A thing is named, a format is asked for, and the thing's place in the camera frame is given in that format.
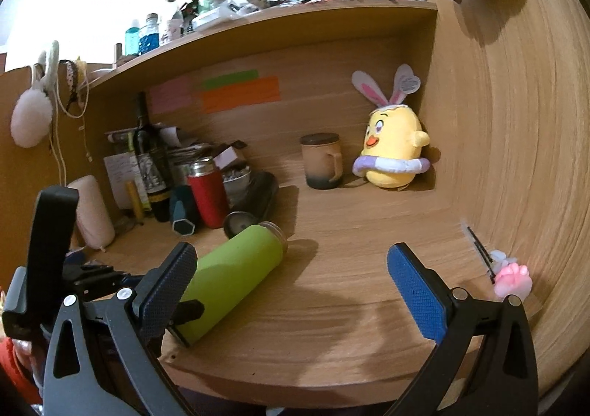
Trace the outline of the pink sticky note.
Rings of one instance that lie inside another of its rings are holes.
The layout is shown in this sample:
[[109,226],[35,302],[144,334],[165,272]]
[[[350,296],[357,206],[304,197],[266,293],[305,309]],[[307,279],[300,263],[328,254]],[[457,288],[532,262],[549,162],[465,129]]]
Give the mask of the pink sticky note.
[[152,86],[148,90],[148,99],[153,114],[182,110],[192,103],[192,80],[189,76],[179,76]]

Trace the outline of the green thermos cup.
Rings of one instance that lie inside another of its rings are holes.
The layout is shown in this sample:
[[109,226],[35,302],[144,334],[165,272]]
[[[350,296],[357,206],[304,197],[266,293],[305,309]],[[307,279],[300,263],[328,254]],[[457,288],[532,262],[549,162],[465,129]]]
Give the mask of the green thermos cup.
[[184,345],[201,339],[279,265],[287,251],[284,232],[275,223],[253,224],[200,257],[181,301],[203,305],[200,317],[172,324]]

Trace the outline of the small yellow tube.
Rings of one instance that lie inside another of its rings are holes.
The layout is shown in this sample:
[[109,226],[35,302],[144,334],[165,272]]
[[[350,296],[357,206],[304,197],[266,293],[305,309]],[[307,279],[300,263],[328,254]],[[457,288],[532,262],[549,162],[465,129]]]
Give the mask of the small yellow tube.
[[145,213],[143,209],[143,203],[140,199],[140,195],[134,180],[128,180],[125,182],[125,188],[132,205],[132,211],[135,220],[138,224],[142,225],[145,219]]

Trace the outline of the red thermos bottle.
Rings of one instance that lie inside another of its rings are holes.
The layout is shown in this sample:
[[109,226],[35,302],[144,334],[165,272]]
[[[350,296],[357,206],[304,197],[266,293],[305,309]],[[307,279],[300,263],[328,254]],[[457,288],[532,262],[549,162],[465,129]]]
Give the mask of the red thermos bottle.
[[214,159],[205,156],[195,160],[187,179],[204,224],[209,228],[222,227],[230,209],[222,174]]

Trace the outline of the white fluffy bunny headband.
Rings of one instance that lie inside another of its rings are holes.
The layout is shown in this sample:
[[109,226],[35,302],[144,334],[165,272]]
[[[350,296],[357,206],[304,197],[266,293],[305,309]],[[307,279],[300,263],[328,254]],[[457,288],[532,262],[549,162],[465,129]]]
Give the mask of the white fluffy bunny headband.
[[22,148],[37,146],[49,135],[53,120],[50,97],[56,89],[59,67],[59,42],[53,41],[49,52],[43,51],[31,67],[31,84],[15,104],[10,134]]

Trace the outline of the black thermos cup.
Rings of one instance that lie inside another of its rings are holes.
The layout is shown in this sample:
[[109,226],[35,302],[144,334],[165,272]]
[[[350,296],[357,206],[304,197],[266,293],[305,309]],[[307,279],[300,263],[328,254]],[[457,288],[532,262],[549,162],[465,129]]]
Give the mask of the black thermos cup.
[[273,173],[256,172],[224,219],[225,235],[231,239],[247,227],[264,221],[274,204],[277,191],[278,180]]

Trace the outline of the beige mug with lid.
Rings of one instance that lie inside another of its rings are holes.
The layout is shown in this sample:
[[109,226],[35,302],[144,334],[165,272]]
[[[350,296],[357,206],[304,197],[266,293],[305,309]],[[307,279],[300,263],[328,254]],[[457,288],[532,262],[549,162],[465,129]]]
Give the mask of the beige mug with lid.
[[314,189],[332,189],[343,177],[343,159],[338,134],[318,132],[300,137],[306,183]]

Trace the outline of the dark green hexagonal cup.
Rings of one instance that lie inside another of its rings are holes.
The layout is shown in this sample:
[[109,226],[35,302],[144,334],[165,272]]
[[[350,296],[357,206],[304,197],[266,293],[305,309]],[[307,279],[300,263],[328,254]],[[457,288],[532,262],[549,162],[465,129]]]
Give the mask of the dark green hexagonal cup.
[[172,230],[180,236],[193,235],[202,226],[196,201],[189,185],[176,186],[170,199]]

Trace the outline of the orange sticky note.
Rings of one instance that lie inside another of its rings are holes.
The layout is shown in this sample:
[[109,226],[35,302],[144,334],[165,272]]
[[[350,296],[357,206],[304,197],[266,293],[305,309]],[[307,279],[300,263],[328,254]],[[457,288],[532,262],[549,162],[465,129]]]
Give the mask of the orange sticky note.
[[205,114],[233,110],[239,106],[249,106],[280,101],[280,87],[277,76],[253,79],[221,86],[219,89],[199,93],[201,111]]

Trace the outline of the yellow chick plush toy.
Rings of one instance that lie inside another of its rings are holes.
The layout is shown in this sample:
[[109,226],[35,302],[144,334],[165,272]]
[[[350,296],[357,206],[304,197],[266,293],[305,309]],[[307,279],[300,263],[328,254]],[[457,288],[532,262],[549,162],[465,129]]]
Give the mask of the yellow chick plush toy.
[[420,89],[421,79],[410,65],[400,65],[393,80],[392,96],[385,96],[367,72],[356,70],[351,81],[355,89],[375,104],[365,130],[363,148],[354,160],[352,172],[373,185],[401,190],[416,175],[430,168],[421,155],[430,144],[429,134],[405,99]]

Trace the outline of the white paper note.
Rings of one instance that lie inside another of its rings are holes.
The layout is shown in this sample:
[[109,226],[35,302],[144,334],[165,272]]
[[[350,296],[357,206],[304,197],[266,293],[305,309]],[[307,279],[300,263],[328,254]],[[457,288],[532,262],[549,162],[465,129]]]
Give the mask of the white paper note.
[[118,153],[103,158],[111,191],[119,209],[132,208],[132,202],[125,183],[133,181],[136,185],[143,208],[151,209],[147,193],[140,175],[137,157],[132,152]]

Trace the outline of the blue glass bottle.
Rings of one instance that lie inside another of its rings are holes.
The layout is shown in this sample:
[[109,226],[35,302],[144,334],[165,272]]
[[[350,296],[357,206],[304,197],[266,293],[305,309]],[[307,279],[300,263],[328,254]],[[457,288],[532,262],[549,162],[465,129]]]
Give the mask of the blue glass bottle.
[[158,14],[147,14],[145,24],[140,28],[138,44],[139,55],[145,55],[153,49],[159,48],[159,17]]

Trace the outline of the green sticky note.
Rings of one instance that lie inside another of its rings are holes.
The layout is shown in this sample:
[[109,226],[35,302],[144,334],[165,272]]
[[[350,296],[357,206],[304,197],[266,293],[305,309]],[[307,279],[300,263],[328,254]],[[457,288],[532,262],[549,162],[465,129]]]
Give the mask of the green sticky note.
[[224,86],[232,86],[232,84],[251,82],[251,80],[259,79],[259,72],[256,69],[242,70],[241,72],[231,72],[204,79],[202,82],[202,89],[210,91],[220,89]]

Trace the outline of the wooden shelf board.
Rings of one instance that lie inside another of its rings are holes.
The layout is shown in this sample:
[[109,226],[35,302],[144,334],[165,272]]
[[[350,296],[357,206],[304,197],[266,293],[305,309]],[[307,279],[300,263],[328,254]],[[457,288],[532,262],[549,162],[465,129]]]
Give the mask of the wooden shelf board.
[[195,69],[308,44],[374,37],[435,20],[435,3],[415,0],[322,0],[257,11],[173,41],[108,72],[90,89],[135,94]]

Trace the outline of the dark wine bottle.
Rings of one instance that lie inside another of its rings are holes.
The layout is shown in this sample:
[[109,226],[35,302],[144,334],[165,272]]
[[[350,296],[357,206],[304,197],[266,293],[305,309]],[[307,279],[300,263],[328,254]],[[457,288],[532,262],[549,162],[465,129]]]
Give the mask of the dark wine bottle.
[[166,147],[149,118],[146,93],[137,96],[138,118],[132,142],[138,167],[148,201],[158,222],[166,223],[171,218],[171,195],[173,177],[169,167]]

